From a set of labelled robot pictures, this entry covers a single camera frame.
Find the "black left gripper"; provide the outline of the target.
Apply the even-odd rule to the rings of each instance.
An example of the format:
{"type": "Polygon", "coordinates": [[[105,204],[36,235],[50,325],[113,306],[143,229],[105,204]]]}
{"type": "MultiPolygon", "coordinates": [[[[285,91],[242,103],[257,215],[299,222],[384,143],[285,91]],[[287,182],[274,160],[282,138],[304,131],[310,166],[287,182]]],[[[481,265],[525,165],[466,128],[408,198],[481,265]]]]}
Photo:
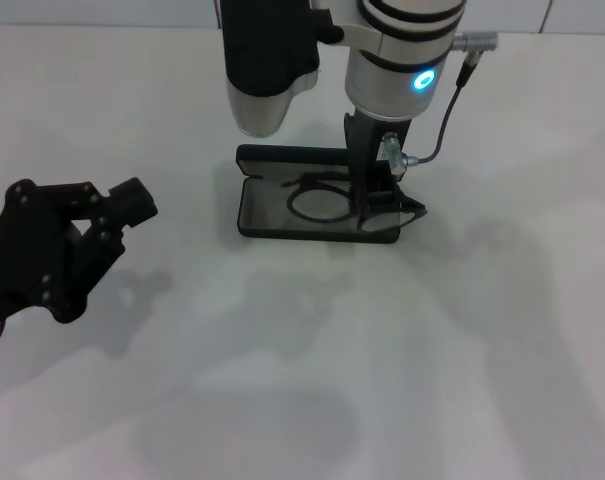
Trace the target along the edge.
{"type": "Polygon", "coordinates": [[[0,324],[40,307],[78,319],[91,290],[124,254],[123,230],[158,213],[134,177],[102,195],[91,182],[11,185],[0,213],[0,324]]]}

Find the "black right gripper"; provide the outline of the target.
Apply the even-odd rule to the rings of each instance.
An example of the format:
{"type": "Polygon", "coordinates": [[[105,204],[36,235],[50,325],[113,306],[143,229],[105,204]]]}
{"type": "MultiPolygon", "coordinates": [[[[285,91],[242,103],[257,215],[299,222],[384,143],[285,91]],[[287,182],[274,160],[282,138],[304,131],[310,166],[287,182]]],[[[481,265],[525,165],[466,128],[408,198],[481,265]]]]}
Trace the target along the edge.
{"type": "Polygon", "coordinates": [[[390,172],[387,162],[378,161],[383,136],[393,133],[404,146],[411,121],[388,122],[377,120],[355,110],[344,120],[349,175],[354,193],[354,210],[358,223],[366,223],[372,216],[369,193],[373,192],[374,206],[397,204],[397,175],[390,172]]]}

